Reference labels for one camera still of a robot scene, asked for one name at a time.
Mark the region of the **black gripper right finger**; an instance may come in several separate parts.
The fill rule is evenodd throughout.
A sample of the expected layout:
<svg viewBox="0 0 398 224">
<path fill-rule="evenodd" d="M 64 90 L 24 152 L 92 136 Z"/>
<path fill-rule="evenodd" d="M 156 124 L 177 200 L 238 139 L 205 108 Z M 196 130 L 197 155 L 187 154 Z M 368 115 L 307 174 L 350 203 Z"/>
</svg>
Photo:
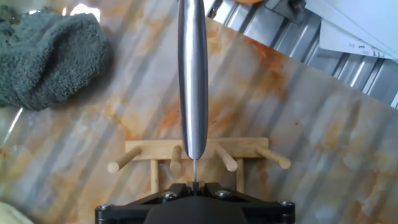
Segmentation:
<svg viewBox="0 0 398 224">
<path fill-rule="evenodd" d="M 295 223 L 295 204 L 291 201 L 266 202 L 218 183 L 205 183 L 200 196 L 211 199 L 208 213 L 220 223 Z"/>
</svg>

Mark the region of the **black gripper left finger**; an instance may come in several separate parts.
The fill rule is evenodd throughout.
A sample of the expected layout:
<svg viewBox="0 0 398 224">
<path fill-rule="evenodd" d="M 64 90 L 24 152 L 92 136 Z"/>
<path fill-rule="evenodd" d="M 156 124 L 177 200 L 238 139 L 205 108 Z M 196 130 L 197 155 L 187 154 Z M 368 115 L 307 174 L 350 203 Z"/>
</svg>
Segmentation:
<svg viewBox="0 0 398 224">
<path fill-rule="evenodd" d="M 144 223 L 150 210 L 175 199 L 187 197 L 192 188 L 187 184 L 172 184 L 168 189 L 125 205 L 101 204 L 95 208 L 96 224 Z"/>
</svg>

